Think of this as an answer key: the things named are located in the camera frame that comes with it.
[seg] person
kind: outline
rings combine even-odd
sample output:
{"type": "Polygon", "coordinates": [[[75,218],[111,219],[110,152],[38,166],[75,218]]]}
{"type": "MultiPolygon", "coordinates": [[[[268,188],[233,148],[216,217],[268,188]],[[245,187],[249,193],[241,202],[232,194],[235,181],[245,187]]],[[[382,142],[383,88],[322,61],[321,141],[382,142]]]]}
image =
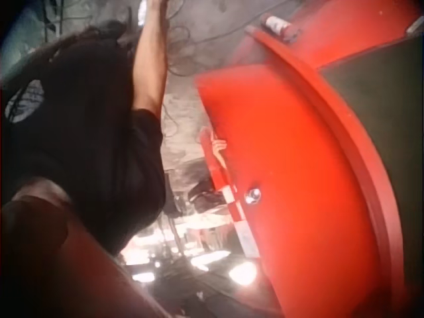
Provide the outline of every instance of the person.
{"type": "Polygon", "coordinates": [[[2,206],[27,196],[69,206],[113,256],[157,218],[167,4],[147,0],[133,65],[116,40],[77,42],[2,100],[2,206]]]}

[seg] bright light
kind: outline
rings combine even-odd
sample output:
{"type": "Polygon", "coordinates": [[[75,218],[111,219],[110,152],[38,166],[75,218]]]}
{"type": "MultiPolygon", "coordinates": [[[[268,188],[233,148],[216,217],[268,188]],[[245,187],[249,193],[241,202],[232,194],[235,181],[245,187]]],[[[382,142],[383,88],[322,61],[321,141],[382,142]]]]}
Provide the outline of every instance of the bright light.
{"type": "Polygon", "coordinates": [[[152,272],[141,273],[132,275],[132,278],[140,283],[150,283],[154,281],[154,274],[152,272]]]}
{"type": "Polygon", "coordinates": [[[227,257],[229,254],[230,254],[230,252],[228,252],[226,250],[217,250],[217,251],[212,252],[212,253],[193,257],[190,260],[190,262],[191,262],[191,265],[193,265],[194,267],[197,267],[201,270],[205,270],[205,268],[207,268],[205,265],[208,265],[212,262],[216,262],[218,260],[221,260],[224,257],[227,257]]]}
{"type": "Polygon", "coordinates": [[[148,264],[150,259],[147,250],[140,250],[138,248],[127,248],[121,252],[124,257],[126,265],[141,265],[148,264]]]}
{"type": "Polygon", "coordinates": [[[200,270],[203,270],[204,272],[208,272],[209,271],[208,267],[205,266],[205,265],[200,265],[199,264],[199,265],[196,266],[196,268],[198,268],[200,270]]]}
{"type": "Polygon", "coordinates": [[[193,248],[196,247],[197,243],[196,242],[188,242],[185,244],[186,248],[193,248]]]}
{"type": "Polygon", "coordinates": [[[245,262],[241,265],[234,267],[229,272],[229,276],[236,283],[242,286],[247,286],[255,280],[257,273],[258,271],[253,263],[245,262]]]}

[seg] hand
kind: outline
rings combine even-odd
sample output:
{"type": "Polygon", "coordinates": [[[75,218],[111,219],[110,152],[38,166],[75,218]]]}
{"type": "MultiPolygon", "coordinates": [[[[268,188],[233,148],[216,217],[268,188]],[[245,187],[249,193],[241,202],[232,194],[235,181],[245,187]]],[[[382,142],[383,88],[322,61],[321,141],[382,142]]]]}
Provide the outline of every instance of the hand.
{"type": "Polygon", "coordinates": [[[212,152],[215,156],[220,156],[221,154],[219,152],[224,149],[227,149],[227,142],[225,140],[212,140],[212,152]]]}
{"type": "Polygon", "coordinates": [[[227,165],[225,164],[223,155],[221,151],[227,149],[227,141],[218,139],[215,133],[211,133],[211,142],[212,142],[212,153],[218,160],[218,162],[222,165],[224,169],[227,169],[227,165]]]}

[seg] black t-shirt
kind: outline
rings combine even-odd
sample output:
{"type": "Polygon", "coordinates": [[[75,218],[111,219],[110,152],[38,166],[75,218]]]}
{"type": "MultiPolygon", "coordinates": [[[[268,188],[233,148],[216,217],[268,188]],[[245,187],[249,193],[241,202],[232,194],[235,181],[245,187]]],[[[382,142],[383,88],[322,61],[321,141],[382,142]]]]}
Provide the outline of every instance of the black t-shirt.
{"type": "Polygon", "coordinates": [[[2,205],[29,179],[52,180],[116,254],[165,201],[160,121],[131,110],[131,63],[116,42],[76,44],[34,83],[41,91],[26,92],[21,103],[40,106],[12,125],[2,147],[2,205]]]}

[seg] black panel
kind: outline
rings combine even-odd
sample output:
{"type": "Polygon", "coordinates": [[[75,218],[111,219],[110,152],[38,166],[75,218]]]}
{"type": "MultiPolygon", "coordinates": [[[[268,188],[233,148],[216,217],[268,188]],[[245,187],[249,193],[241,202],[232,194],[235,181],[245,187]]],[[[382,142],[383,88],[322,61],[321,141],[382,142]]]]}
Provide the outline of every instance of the black panel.
{"type": "Polygon", "coordinates": [[[423,37],[321,71],[361,120],[388,171],[401,217],[407,283],[423,278],[423,37]]]}

